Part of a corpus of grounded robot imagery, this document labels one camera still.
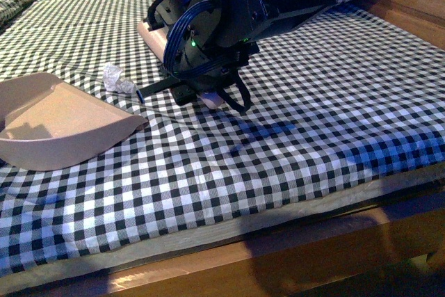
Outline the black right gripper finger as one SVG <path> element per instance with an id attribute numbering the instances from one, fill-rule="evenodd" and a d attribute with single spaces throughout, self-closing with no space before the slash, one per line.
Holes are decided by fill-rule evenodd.
<path id="1" fill-rule="evenodd" d="M 245 112 L 244 106 L 236 102 L 234 99 L 232 99 L 230 95 L 226 93 L 223 89 L 218 89 L 217 94 L 226 104 L 228 104 L 232 109 L 234 109 L 238 113 Z"/>

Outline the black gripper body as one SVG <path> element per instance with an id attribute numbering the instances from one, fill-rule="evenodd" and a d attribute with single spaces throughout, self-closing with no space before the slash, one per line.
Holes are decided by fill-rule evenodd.
<path id="1" fill-rule="evenodd" d="M 146 98 L 169 90 L 175 104 L 184 106 L 198 100 L 199 93 L 217 93 L 218 89 L 223 89 L 242 104 L 234 77 L 239 75 L 241 67 L 249 63 L 250 56 L 258 52 L 255 42 L 242 42 L 233 49 L 222 50 L 217 56 L 207 57 L 192 41 L 184 50 L 178 51 L 175 57 L 164 57 L 161 80 L 137 89 L 138 100 L 144 104 Z"/>

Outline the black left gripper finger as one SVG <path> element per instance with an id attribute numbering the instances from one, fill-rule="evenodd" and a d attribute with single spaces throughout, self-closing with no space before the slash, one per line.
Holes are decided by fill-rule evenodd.
<path id="1" fill-rule="evenodd" d="M 252 106 L 250 91 L 247 89 L 246 85 L 238 74 L 234 77 L 234 83 L 238 88 L 238 91 L 241 94 L 241 99 L 243 101 L 242 104 L 236 103 L 236 110 L 241 115 L 245 115 Z"/>

